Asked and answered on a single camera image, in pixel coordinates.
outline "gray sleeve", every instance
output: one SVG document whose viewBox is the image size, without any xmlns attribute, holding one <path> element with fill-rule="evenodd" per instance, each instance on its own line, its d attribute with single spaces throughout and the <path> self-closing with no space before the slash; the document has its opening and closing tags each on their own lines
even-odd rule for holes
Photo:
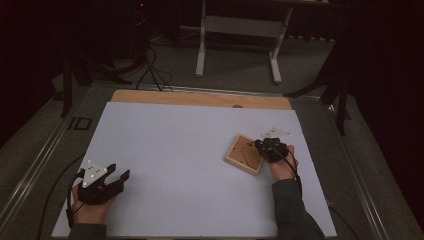
<svg viewBox="0 0 424 240">
<path fill-rule="evenodd" d="M 309 213 L 294 179 L 272 185 L 278 239 L 325 239 L 323 232 Z"/>
<path fill-rule="evenodd" d="M 106 225 L 103 224 L 75 224 L 71 233 L 69 233 L 69 240 L 105 240 L 106 239 Z"/>
</svg>

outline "white paper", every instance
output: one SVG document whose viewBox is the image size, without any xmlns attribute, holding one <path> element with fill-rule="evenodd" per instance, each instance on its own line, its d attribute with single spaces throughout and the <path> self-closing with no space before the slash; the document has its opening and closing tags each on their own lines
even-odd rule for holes
<svg viewBox="0 0 424 240">
<path fill-rule="evenodd" d="M 111 237 L 273 237 L 277 234 L 267 164 L 258 176 L 224 161 L 238 133 L 262 139 L 276 127 L 295 146 L 303 200 L 326 236 L 335 236 L 323 192 L 296 113 L 141 103 L 107 104 L 85 155 L 116 163 L 114 181 L 130 169 L 108 218 Z M 64 209 L 54 237 L 69 234 Z"/>
</svg>

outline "small wooden box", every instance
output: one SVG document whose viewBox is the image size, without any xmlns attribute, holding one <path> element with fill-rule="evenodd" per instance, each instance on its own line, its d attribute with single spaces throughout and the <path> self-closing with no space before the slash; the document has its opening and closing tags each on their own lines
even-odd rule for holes
<svg viewBox="0 0 424 240">
<path fill-rule="evenodd" d="M 263 162 L 252 139 L 238 134 L 225 156 L 225 161 L 252 175 L 258 175 Z"/>
</svg>

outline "desk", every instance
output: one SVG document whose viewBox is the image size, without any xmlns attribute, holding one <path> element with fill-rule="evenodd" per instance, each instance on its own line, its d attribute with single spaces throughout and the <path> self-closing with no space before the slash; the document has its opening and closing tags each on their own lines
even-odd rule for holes
<svg viewBox="0 0 424 240">
<path fill-rule="evenodd" d="M 174 101 L 197 106 L 175 105 Z M 258 109 L 266 108 L 267 101 L 273 102 L 268 106 L 271 109 Z M 210 107 L 215 102 L 245 108 Z M 118 173 L 131 169 L 126 190 L 109 214 L 109 234 L 143 238 L 275 236 L 269 169 L 264 167 L 258 176 L 252 176 L 225 163 L 223 156 L 234 140 L 235 129 L 258 138 L 258 129 L 283 126 L 292 132 L 286 142 L 297 146 L 296 154 L 302 159 L 299 174 L 304 176 L 305 206 L 324 233 L 334 236 L 299 122 L 293 111 L 280 109 L 290 109 L 287 99 L 116 92 L 82 163 L 85 167 L 88 159 L 101 165 L 116 162 Z M 68 232 L 62 211 L 53 236 L 63 237 Z"/>
<path fill-rule="evenodd" d="M 293 4 L 322 4 L 328 5 L 327 0 L 280 0 L 279 2 L 288 3 L 289 7 L 285 11 L 285 17 L 282 22 L 263 21 L 253 19 L 242 19 L 222 16 L 211 16 L 206 11 L 206 0 L 202 0 L 202 18 L 200 22 L 200 47 L 197 57 L 196 76 L 203 76 L 206 54 L 206 32 L 220 32 L 230 34 L 241 34 L 260 37 L 271 37 L 276 39 L 275 47 L 269 52 L 272 75 L 275 83 L 281 83 L 280 69 L 277 62 L 277 56 L 293 12 Z"/>
</svg>

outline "metal rail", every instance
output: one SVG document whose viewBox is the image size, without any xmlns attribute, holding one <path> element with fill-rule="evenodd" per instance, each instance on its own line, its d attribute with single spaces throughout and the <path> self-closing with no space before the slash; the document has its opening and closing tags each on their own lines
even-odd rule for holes
<svg viewBox="0 0 424 240">
<path fill-rule="evenodd" d="M 50 160 L 52 153 L 54 152 L 57 144 L 59 143 L 63 133 L 66 131 L 67 126 L 69 125 L 73 114 L 75 113 L 78 105 L 81 103 L 83 97 L 86 95 L 87 90 L 80 88 L 76 92 L 74 99 L 74 104 L 71 107 L 68 115 L 61 119 L 57 124 L 53 132 L 50 134 L 46 143 L 38 153 L 31 167 L 27 170 L 25 175 L 16 185 L 15 189 L 12 192 L 12 195 L 3 206 L 0 214 L 0 239 L 4 238 L 6 231 L 8 230 L 10 224 L 15 218 L 16 214 L 22 207 L 25 199 L 28 194 L 31 192 L 35 182 L 38 177 L 41 175 L 44 167 Z"/>
<path fill-rule="evenodd" d="M 328 108 L 326 108 L 326 110 L 329 121 L 334 122 L 335 110 L 333 106 L 329 106 Z M 336 132 L 336 134 L 339 136 L 338 139 L 341 143 L 344 153 L 346 154 L 346 159 L 349 166 L 348 170 L 352 177 L 353 185 L 355 186 L 356 192 L 358 193 L 359 200 L 361 201 L 362 207 L 364 208 L 364 212 L 368 218 L 375 239 L 389 240 L 390 238 L 387 233 L 386 227 L 384 226 L 381 220 L 376 204 L 370 192 L 368 191 L 368 188 L 365 184 L 361 172 L 359 171 L 359 167 L 356 164 L 352 151 L 348 147 L 346 140 L 340 137 L 339 130 L 337 129 L 336 125 L 331 124 L 331 126 Z"/>
</svg>

